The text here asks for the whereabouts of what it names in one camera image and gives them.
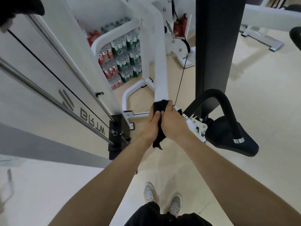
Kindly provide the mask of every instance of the person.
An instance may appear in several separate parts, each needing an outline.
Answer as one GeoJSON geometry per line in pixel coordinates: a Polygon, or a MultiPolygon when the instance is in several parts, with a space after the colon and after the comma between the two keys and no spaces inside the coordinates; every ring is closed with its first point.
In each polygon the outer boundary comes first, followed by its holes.
{"type": "MultiPolygon", "coordinates": [[[[250,175],[202,143],[188,128],[185,119],[168,102],[165,112],[153,113],[139,137],[116,159],[80,189],[57,213],[50,226],[108,226],[146,150],[158,134],[158,121],[167,138],[176,142],[192,160],[220,206],[236,225],[301,225],[301,215],[250,175]]],[[[125,226],[211,225],[195,213],[178,216],[181,197],[175,194],[169,212],[160,214],[155,188],[147,183],[146,204],[125,226]]]]}

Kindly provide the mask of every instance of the red fire extinguisher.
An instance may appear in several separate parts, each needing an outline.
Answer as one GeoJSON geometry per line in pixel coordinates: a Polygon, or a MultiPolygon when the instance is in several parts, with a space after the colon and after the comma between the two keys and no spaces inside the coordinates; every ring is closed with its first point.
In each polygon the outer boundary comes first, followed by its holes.
{"type": "Polygon", "coordinates": [[[175,34],[176,37],[185,37],[187,19],[188,18],[186,17],[186,13],[185,13],[180,19],[177,19],[173,23],[173,33],[175,34]]]}

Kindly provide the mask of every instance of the machine logo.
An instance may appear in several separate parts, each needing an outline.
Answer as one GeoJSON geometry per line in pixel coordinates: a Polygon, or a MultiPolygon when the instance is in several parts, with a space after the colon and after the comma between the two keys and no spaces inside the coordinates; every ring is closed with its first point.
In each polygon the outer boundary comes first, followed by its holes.
{"type": "Polygon", "coordinates": [[[63,98],[63,105],[65,107],[68,107],[71,111],[74,111],[74,104],[71,101],[71,99],[69,98],[68,94],[66,93],[65,90],[63,90],[63,92],[61,90],[58,91],[58,93],[61,95],[61,97],[63,98]]]}
{"type": "MultiPolygon", "coordinates": [[[[63,89],[63,91],[59,90],[58,93],[61,95],[63,99],[62,102],[63,106],[69,108],[71,111],[74,111],[75,108],[74,104],[70,99],[70,97],[68,96],[68,94],[66,93],[66,91],[63,89]]],[[[91,125],[93,128],[95,128],[97,131],[99,131],[101,134],[105,135],[103,126],[98,124],[97,121],[95,122],[93,116],[88,114],[86,110],[84,110],[82,107],[80,107],[80,117],[89,125],[91,125]]]]}

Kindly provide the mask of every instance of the gray sneaker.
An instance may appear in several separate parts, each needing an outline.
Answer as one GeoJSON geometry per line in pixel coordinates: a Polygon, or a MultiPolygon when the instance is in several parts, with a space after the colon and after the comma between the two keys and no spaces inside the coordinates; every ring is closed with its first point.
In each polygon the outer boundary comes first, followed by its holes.
{"type": "Polygon", "coordinates": [[[181,195],[179,193],[175,193],[172,196],[170,205],[169,205],[169,212],[174,215],[175,217],[179,216],[179,212],[181,209],[181,195]]]}
{"type": "Polygon", "coordinates": [[[144,188],[144,200],[145,200],[145,203],[149,203],[149,202],[156,202],[155,200],[155,188],[154,186],[152,185],[152,183],[150,182],[147,182],[145,184],[145,188],[144,188]]]}

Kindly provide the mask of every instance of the black shorts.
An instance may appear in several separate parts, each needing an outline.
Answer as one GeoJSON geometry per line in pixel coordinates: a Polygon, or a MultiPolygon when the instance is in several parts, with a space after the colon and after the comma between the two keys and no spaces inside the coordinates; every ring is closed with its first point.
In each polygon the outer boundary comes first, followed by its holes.
{"type": "Polygon", "coordinates": [[[177,218],[169,212],[167,214],[160,214],[160,207],[155,202],[149,202],[141,206],[125,224],[125,226],[163,225],[212,226],[212,224],[195,213],[183,214],[177,218]]]}

